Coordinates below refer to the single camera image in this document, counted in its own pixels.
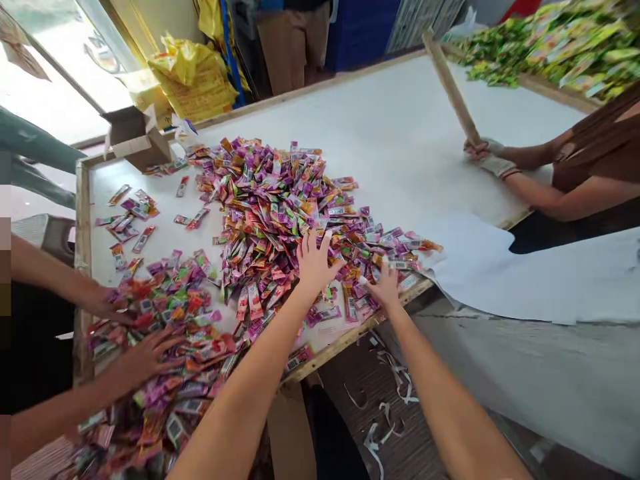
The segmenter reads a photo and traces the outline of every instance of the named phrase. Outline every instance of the yellow bag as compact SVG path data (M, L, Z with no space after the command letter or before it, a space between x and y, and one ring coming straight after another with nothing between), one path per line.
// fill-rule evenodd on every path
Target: yellow bag
M169 34L162 43L167 52L147 63L180 118L196 123L231 110L238 92L227 79L218 52Z
M144 112L150 105L154 106L156 122L160 130L171 126L173 109L151 70L124 73L117 78L129 91L129 96L138 110Z
M220 7L220 2L218 0L198 0L198 5L200 5L198 28L208 38L212 39L216 45L218 45L220 51L226 52L227 48L225 46L225 30L222 22L222 8ZM231 24L231 16L229 14L228 16L229 23ZM231 44L231 50L233 50L235 46L235 34L233 33L233 28L230 28L229 30L229 43ZM211 42L208 42L207 46L209 48L215 49ZM236 63L238 64L238 73L240 74L240 84L242 85L242 90L250 91L251 89L249 88L249 84L247 83L245 74L242 71L240 62L238 62L238 58L235 55L235 51L233 51L232 53L233 58L235 58ZM230 68L227 68L227 71L229 74L231 74Z

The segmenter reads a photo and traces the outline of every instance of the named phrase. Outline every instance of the white table surface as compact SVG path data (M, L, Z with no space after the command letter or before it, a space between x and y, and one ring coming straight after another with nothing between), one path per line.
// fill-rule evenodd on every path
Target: white table surface
M460 67L452 65L452 71L481 135L505 144L547 141L584 117L528 90L490 88L482 82L467 82ZM322 148L326 174L332 178L354 176L360 184L353 192L356 206L369 205L374 219L386 229L400 226L429 238L424 225L452 212L470 212L497 225L524 209L496 178L464 161L464 134L427 56L346 79L199 133L207 145L241 136L258 137L277 148L288 148L292 140L298 140L301 147ZM181 155L180 146L172 147ZM120 206L108 206L107 201L128 183L132 186L128 195L142 188L160 210L160 215L146 223L134 221L141 233L147 225L157 226L140 255L146 265L169 257L173 249L182 250L186 258L203 248L220 266L221 247L211 244L212 236L221 231L219 204L210 204L211 212L198 230L187 231L173 223L176 215L192 217L202 208L195 190L196 173L195 167L189 167L157 178L141 175L125 160L104 163L90 174L91 224L98 217L123 212ZM176 198L184 175L190 176L187 192L184 198ZM549 181L549 170L539 176ZM135 242L125 244L128 261L136 256L131 252ZM116 285L121 277L109 250L114 243L104 227L91 228L91 274L106 285ZM235 303L220 308L222 330L233 330ZM323 322L305 333L296 346L309 341L318 351L346 327L342 319Z

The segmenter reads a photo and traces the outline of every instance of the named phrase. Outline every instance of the plastic bag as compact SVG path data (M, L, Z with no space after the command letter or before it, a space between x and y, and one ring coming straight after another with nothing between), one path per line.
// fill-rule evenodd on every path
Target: plastic bag
M218 0L199 0L198 5L200 5L198 28L208 38L213 40L214 44L218 46L220 51L226 52L225 29L222 21L222 8L220 6L220 2ZM231 49L233 50L235 46L235 34L233 28L229 31L229 42L231 44ZM238 58L236 57L235 52L233 51L232 53L237 62ZM231 69L227 67L227 71L231 75ZM249 84L247 83L247 79L245 78L245 74L242 72L242 68L240 68L239 65L238 73L240 74L242 89L251 91Z
M178 144L184 148L187 157L191 156L194 151L204 148L204 144L200 141L198 132L189 120L178 118L178 116L172 116L175 129L175 140Z
M176 114L196 123L231 111L238 92L227 78L222 56L169 34L162 42L167 52L156 54L148 64Z
M149 69L124 73L117 76L129 91L129 96L138 110L144 112L153 105L158 128L163 130L171 126L173 109L162 91L160 82Z
M451 29L444 34L440 42L450 43L458 41L470 36L472 33L478 30L482 30L484 27L475 22L475 16L476 11L472 7L469 7L464 22L462 22L460 25L451 27Z

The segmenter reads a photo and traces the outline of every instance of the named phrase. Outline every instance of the pile of candy packets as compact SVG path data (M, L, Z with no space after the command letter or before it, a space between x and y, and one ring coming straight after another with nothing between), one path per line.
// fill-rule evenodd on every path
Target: pile of candy packets
M357 183L351 177L326 177L318 149L292 142L290 150L282 151L240 138L208 148L194 132L187 132L186 144L184 136L180 130L176 134L189 164L201 170L196 176L201 199L205 205L219 202L225 213L222 233L213 240L223 246L222 268L217 271L202 250L186 259L174 250L170 258L148 265L151 278L146 280L134 277L140 261L129 266L110 300L126 301L137 314L135 324L104 323L92 329L94 358L171 326L187 341L163 360L185 357L185 364L80 426L85 441L75 457L79 478L106 478L130 467L152 478L166 475L211 400L295 286L295 250L310 228L316 228L319 241L330 229L329 262L347 264L337 275L341 289L334 282L321 292L305 328L336 317L363 322L380 308L363 288L364 279L379 278L387 262L399 270L400 289L406 291L423 278L422 258L442 250L412 232L385 231L368 207L354 207L348 192ZM238 298L234 333L215 328L221 314L205 288L211 285L225 303ZM344 314L337 304L340 295ZM286 370L312 356L305 345L290 356Z

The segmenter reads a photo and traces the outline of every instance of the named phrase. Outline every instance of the wall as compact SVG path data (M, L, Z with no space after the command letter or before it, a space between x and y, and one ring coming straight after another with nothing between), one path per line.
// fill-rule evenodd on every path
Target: wall
M111 0L111 3L147 58L165 51L161 38L166 31L174 38L203 41L193 0ZM145 25L141 25L138 15Z

